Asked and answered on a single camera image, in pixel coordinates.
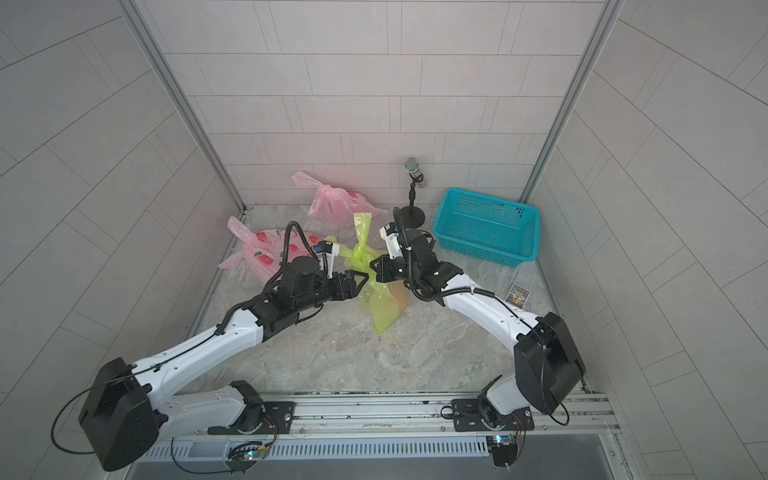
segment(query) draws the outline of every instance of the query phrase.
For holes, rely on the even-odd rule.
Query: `mounting plate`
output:
[[[453,419],[453,427],[457,432],[497,432],[497,431],[511,431],[518,430],[520,426],[517,425],[515,419],[512,419],[511,424],[505,425],[499,430],[492,430],[485,426],[478,410],[477,399],[453,399],[451,400],[451,407],[454,413],[457,413]],[[514,416],[523,422],[522,429],[533,430],[534,423],[531,416],[531,410],[528,407],[523,409],[517,409],[512,412]]]

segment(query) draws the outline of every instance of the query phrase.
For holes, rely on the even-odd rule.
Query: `small card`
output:
[[[528,301],[529,295],[531,295],[531,292],[519,286],[517,283],[513,283],[512,288],[509,289],[509,294],[507,295],[507,303],[511,303],[519,309],[522,309],[525,306],[525,302]]]

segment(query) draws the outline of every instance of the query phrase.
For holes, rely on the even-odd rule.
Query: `teal plastic basket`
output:
[[[540,230],[536,207],[449,188],[432,232],[443,248],[514,267],[536,259]]]

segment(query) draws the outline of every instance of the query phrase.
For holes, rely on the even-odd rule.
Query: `white wall tile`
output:
[[[434,134],[352,134],[356,164],[402,164],[408,157],[432,163]]]
[[[72,311],[61,323],[61,328],[109,348],[118,335],[114,330]]]
[[[346,164],[339,165],[315,165],[315,178],[324,184],[334,187],[389,187],[389,165],[380,164]]]
[[[315,190],[296,188],[241,190],[240,193],[248,205],[309,205],[315,197]]]
[[[768,178],[768,105],[692,61],[674,62],[643,111],[737,198]]]
[[[194,55],[191,53],[167,54],[165,60],[185,94],[211,95],[210,87]]]
[[[687,475],[694,473],[682,450],[643,455],[650,473],[655,475]]]
[[[484,106],[483,97],[403,97],[400,131],[477,133]]]
[[[615,237],[605,242],[589,265],[640,367],[683,349]]]
[[[515,36],[518,34],[518,26],[520,25],[520,17],[523,12],[523,4],[521,3],[509,3],[507,9],[507,18],[504,21],[504,30],[502,31],[502,39],[498,43],[499,55],[509,55],[512,53],[512,46],[515,44]]]
[[[304,171],[310,176],[314,174],[313,165],[232,165],[231,168],[243,189],[293,189],[296,185],[291,180],[291,175],[297,171]]]
[[[224,165],[269,163],[262,161],[250,134],[211,134],[208,137]]]
[[[594,70],[623,96],[634,100],[666,50],[651,37],[616,22]]]
[[[582,316],[585,321],[589,321],[608,306],[608,301],[600,290],[587,259],[581,253],[571,228],[568,225],[563,227],[557,236],[551,238],[551,242]]]
[[[578,55],[533,55],[525,72],[520,95],[526,97],[565,95],[580,58]]]
[[[145,140],[99,182],[78,210],[119,243],[171,175]]]
[[[302,55],[197,54],[195,58],[214,95],[312,94]]]
[[[511,164],[522,138],[520,134],[447,134],[442,163]]]
[[[157,78],[154,70],[141,75],[141,83],[144,84],[144,88],[147,89],[152,100],[157,104],[157,108],[160,108],[160,111],[163,112],[163,117],[168,117],[176,111],[176,105],[168,97],[168,93],[163,88],[163,85],[160,84],[160,79]]]
[[[526,55],[424,55],[422,95],[517,95]]]
[[[387,53],[402,53],[402,2],[387,2],[386,21]]]
[[[306,55],[315,95],[418,95],[421,67],[418,55]]]
[[[589,195],[640,276],[677,252],[683,242],[616,160],[609,160]]]
[[[195,151],[163,187],[155,203],[181,228],[215,176],[203,154]]]
[[[728,81],[738,88],[745,88],[764,69],[766,64],[768,64],[768,35],[763,35],[763,38],[757,42],[757,45],[728,77]]]
[[[594,334],[600,357],[641,452],[677,450],[677,443],[617,322]]]
[[[584,181],[603,152],[603,144],[574,112],[558,139],[558,149],[578,179]]]
[[[215,134],[291,132],[281,97],[196,97]]]
[[[563,166],[551,190],[576,241],[582,249],[585,248],[605,225],[600,211],[568,164]]]
[[[99,0],[9,0],[0,5],[0,30],[31,55],[119,16],[113,3]]]
[[[62,223],[0,285],[0,391],[11,392],[107,258]]]
[[[170,53],[266,53],[252,2],[150,0]]]
[[[0,279],[88,194],[88,185],[41,147],[0,177]]]
[[[688,354],[683,351],[645,367],[643,374],[648,380],[648,384],[654,386],[695,371],[696,366],[690,361]]]
[[[559,97],[503,97],[498,99],[492,133],[545,134],[560,108]]]
[[[111,95],[73,41],[3,68],[0,92],[0,111],[14,112],[0,118],[0,147],[17,159]]]
[[[645,286],[653,293],[660,286],[672,280],[678,273],[682,273],[694,263],[696,263],[696,257],[688,250],[688,247],[682,247],[652,272],[643,277]]]
[[[166,214],[162,208],[160,208],[159,205],[157,205],[155,202],[152,202],[150,206],[147,208],[147,213],[149,213],[152,217],[154,217],[157,222],[160,223],[160,225],[163,226],[163,228],[170,233],[172,237],[175,237],[179,234],[179,227],[176,226],[173,220],[170,219],[168,214]]]
[[[764,343],[768,343],[766,285],[768,285],[768,263],[760,265],[723,287],[723,293]]]
[[[189,328],[190,323],[194,319],[194,314],[200,307],[203,294],[203,290],[195,285],[194,282],[187,282],[184,285],[184,290],[179,295],[179,300],[174,305],[174,308],[171,309],[163,328],[157,335],[157,340],[152,346],[151,353],[153,355],[171,348],[184,338],[187,328]]]
[[[123,85],[150,69],[149,62],[122,18],[90,30],[88,38]]]
[[[760,473],[698,373],[653,388],[698,480],[744,478]],[[702,415],[707,418],[702,422]],[[717,436],[709,435],[715,429]]]
[[[523,188],[531,169],[531,165],[480,164],[474,187]]]
[[[168,299],[147,287],[125,320],[104,360],[110,362],[122,357],[125,362],[135,362],[148,356],[173,306]]]
[[[581,55],[600,10],[591,3],[526,3],[512,53]]]
[[[576,112],[622,167],[654,129],[645,115],[594,72],[581,92]]]
[[[160,124],[155,131],[157,136],[163,142],[163,145],[170,151],[170,154],[176,159],[176,163],[183,165],[192,155],[197,144],[195,144],[192,135],[184,124],[184,120],[178,112],[174,112],[166,121]]]
[[[15,439],[6,442],[0,452],[0,465],[9,478],[30,478],[50,445],[46,432],[56,413],[85,387],[106,351],[74,333],[56,330],[0,406],[4,434]],[[28,449],[40,455],[27,455]]]
[[[157,276],[181,291],[213,228],[200,208],[192,210],[181,232],[176,235],[176,240],[157,267]]]
[[[261,32],[264,34],[267,51],[269,53],[281,53],[283,49],[280,47],[280,38],[277,36],[275,22],[272,20],[270,3],[254,2],[253,7],[256,9],[256,14],[259,16],[259,25],[261,26]]]
[[[296,97],[305,132],[387,132],[387,97]]]
[[[338,134],[263,134],[274,164],[343,164]]]
[[[677,57],[679,57],[679,54],[671,48],[667,48],[664,51],[664,54],[661,55],[661,60],[656,64],[654,70],[650,73],[650,77],[648,77],[640,89],[640,93],[632,101],[635,107],[641,110],[645,108],[645,104],[650,100],[650,96],[659,88],[659,84],[667,76],[667,72],[672,68],[672,64],[677,60]]]
[[[491,131],[491,125],[493,124],[493,117],[496,115],[496,105],[498,104],[498,97],[486,97],[485,108],[482,111],[482,119],[480,121],[480,130],[478,133],[487,134]]]
[[[101,53],[96,49],[91,39],[88,38],[88,33],[80,34],[72,40],[77,44],[80,51],[83,52],[83,55],[85,55],[91,63],[91,66],[99,74],[101,80],[104,80],[104,83],[107,84],[112,93],[117,93],[123,88],[123,84],[120,83],[112,69],[109,68],[109,64],[104,60],[104,57],[101,56]]]
[[[639,29],[722,78],[736,69],[766,31],[768,4],[743,0],[653,2]]]
[[[24,58],[24,54],[22,54],[18,48],[16,48],[16,45],[13,45],[13,42],[8,39],[8,37],[5,36],[3,32],[0,31],[0,58],[5,61],[6,64],[15,63],[22,58]]]
[[[387,53],[385,2],[270,2],[283,53]]]
[[[578,347],[581,359],[585,363],[595,361],[600,355],[595,348],[592,336],[589,334],[587,324],[584,322],[584,317],[581,315],[576,298],[571,292],[571,287],[568,285],[568,280],[560,263],[555,260],[545,275],[549,280],[548,285],[557,303],[558,311],[568,325],[568,330],[573,336],[576,347]]]
[[[699,264],[654,298],[741,440],[766,441],[768,418],[760,413],[766,393],[756,386],[768,385],[768,349]],[[718,349],[725,351],[712,355]]]
[[[118,331],[131,313],[173,237],[150,214],[141,216],[74,307]]]
[[[135,81],[83,115],[47,145],[95,187],[163,118],[147,89]]]
[[[627,173],[718,285],[768,260],[766,226],[659,129]]]
[[[768,442],[745,445],[761,472],[768,472]]]
[[[402,53],[495,55],[509,6],[519,12],[508,3],[404,2]]]
[[[152,276],[152,280],[149,281],[149,286],[151,287],[150,290],[154,290],[155,293],[159,293],[162,295],[163,298],[168,300],[170,302],[170,305],[168,306],[168,312],[170,312],[170,308],[173,306],[174,302],[176,302],[176,299],[179,298],[179,292],[175,288],[173,288],[171,285],[168,284],[165,280],[161,279],[157,274],[155,273]],[[141,294],[142,296],[147,295],[147,291],[145,290],[144,293]],[[136,304],[134,307],[134,311],[131,312],[131,315],[133,316],[134,312],[138,308],[138,306],[141,305],[141,298],[139,298],[139,303]]]
[[[112,237],[107,235],[76,208],[66,216],[64,222],[96,247],[101,248],[107,255],[111,255],[118,248],[118,242],[114,241]]]

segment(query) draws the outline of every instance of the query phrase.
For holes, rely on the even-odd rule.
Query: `yellow plastic bag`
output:
[[[339,255],[346,258],[347,268],[368,273],[368,282],[360,291],[358,297],[365,303],[373,316],[373,329],[381,333],[400,316],[402,309],[409,300],[409,291],[400,282],[379,283],[376,272],[371,268],[371,260],[382,256],[386,251],[374,250],[368,246],[368,232],[371,228],[371,214],[355,214],[355,233],[357,245],[350,250],[339,245]],[[329,242],[336,242],[333,237],[327,237]]]

